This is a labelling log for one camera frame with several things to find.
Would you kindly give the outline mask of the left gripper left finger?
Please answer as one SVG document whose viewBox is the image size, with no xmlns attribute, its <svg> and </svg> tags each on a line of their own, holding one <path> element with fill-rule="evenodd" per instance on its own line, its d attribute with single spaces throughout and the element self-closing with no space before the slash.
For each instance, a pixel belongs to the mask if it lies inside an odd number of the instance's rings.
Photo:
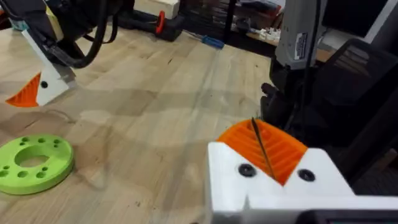
<svg viewBox="0 0 398 224">
<path fill-rule="evenodd" d="M 207 223 L 278 223 L 266 208 L 291 174 L 291 137 L 258 119 L 245 119 L 208 144 Z"/>
</svg>

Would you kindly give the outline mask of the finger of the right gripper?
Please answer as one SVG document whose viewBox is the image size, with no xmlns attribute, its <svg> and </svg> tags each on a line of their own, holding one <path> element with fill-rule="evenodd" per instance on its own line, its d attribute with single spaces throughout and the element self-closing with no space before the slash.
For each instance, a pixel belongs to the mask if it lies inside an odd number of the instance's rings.
<svg viewBox="0 0 398 224">
<path fill-rule="evenodd" d="M 29 45 L 41 59 L 44 67 L 30 79 L 14 96 L 6 100 L 6 103 L 20 108 L 33 108 L 44 106 L 76 87 L 73 70 L 70 67 L 51 62 L 40 50 L 27 30 L 22 32 Z"/>
</svg>

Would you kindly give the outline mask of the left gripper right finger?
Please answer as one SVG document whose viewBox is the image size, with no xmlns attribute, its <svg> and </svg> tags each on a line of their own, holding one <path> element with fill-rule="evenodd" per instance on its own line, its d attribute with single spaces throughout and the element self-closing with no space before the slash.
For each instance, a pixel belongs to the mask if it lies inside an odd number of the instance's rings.
<svg viewBox="0 0 398 224">
<path fill-rule="evenodd" d="M 352 197 L 353 190 L 320 148 L 308 147 L 272 125 L 252 120 L 257 149 L 252 164 L 268 187 L 294 196 Z"/>
</svg>

